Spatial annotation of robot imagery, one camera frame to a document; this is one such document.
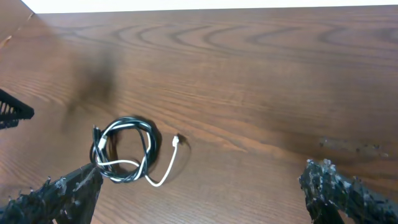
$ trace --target cable bundle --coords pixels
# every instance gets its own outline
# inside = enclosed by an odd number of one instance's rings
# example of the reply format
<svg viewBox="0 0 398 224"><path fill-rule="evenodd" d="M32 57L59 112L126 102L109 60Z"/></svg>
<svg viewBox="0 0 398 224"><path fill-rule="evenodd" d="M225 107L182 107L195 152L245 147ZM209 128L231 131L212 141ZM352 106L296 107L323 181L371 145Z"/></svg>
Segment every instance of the cable bundle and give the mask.
<svg viewBox="0 0 398 224"><path fill-rule="evenodd" d="M110 161L108 153L106 152L106 142L109 137L124 129L135 129L138 131L142 142L142 148L144 150L144 158L142 159L141 163L129 160ZM147 135L148 147L146 147L144 135L142 132L145 132ZM174 153L170 161L169 167L167 168L167 171L162 180L156 183L148 176L148 170L151 165L156 161L159 153L159 135L160 134L158 130L153 124L150 124L143 119L138 119L130 116L116 119L115 121L110 123L108 127L106 127L103 131L101 131L97 127L94 127L93 145L90 149L90 161L92 163L96 163L98 168L100 169L101 174L104 177L109 177L114 183L129 183L141 177L145 177L151 185L153 185L154 187L159 187L164 183L170 173L175 156L177 154L179 142L178 137L174 136L172 142L172 145L174 147ZM118 174L111 165L120 163L133 164L137 166L137 169L131 172Z"/></svg>

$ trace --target brown wooden surface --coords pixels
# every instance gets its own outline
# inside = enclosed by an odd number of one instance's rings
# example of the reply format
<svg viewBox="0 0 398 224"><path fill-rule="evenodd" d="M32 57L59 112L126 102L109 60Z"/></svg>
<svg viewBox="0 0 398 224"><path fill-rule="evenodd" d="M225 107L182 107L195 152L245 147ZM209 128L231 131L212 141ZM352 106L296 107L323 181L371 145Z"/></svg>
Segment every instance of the brown wooden surface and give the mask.
<svg viewBox="0 0 398 224"><path fill-rule="evenodd" d="M0 48L23 25L32 11L21 0L0 0Z"/></svg>
<svg viewBox="0 0 398 224"><path fill-rule="evenodd" d="M0 88L35 109L0 131L1 197L86 164L93 124L152 119L154 188L105 180L94 223L310 223L308 157L398 199L397 6L48 14L2 52ZM320 147L324 136L389 154ZM141 157L122 134L119 157Z"/></svg>

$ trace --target white wall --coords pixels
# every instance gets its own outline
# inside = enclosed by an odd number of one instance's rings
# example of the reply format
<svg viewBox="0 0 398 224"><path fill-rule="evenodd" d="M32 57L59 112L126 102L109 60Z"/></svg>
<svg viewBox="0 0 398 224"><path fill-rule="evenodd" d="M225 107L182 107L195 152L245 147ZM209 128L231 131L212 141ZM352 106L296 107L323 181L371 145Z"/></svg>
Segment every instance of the white wall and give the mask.
<svg viewBox="0 0 398 224"><path fill-rule="evenodd" d="M35 13L118 12L174 9L367 6L398 0L22 0Z"/></svg>

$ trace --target cable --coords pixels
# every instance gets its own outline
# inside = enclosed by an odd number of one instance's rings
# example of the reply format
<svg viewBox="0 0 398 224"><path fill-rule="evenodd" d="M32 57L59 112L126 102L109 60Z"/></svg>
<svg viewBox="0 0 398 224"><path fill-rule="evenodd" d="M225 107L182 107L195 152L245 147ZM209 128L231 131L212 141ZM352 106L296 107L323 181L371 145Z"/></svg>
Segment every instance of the cable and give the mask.
<svg viewBox="0 0 398 224"><path fill-rule="evenodd" d="M138 131L142 147L144 150L144 157L142 162L129 161L129 160L116 160L109 161L108 154L106 152L106 142L108 138L118 131L123 129L135 129ZM146 132L148 138L148 147L146 147L144 135L142 131ZM171 168L173 166L175 156L178 150L178 136L174 136L172 145L174 147L174 153L170 160L169 167L166 170L163 178L159 182L153 181L147 174L148 168L156 161L159 147L160 147L160 133L150 122L144 121L143 119L138 119L130 116L125 116L118 118L108 125L103 131L94 127L93 129L93 145L90 149L90 161L96 163L100 172L103 176L109 177L114 183L128 183L135 181L141 177L145 177L148 182L154 186L161 186L169 175ZM125 174L117 174L114 168L111 166L113 164L128 163L137 166L132 172L127 172Z"/></svg>

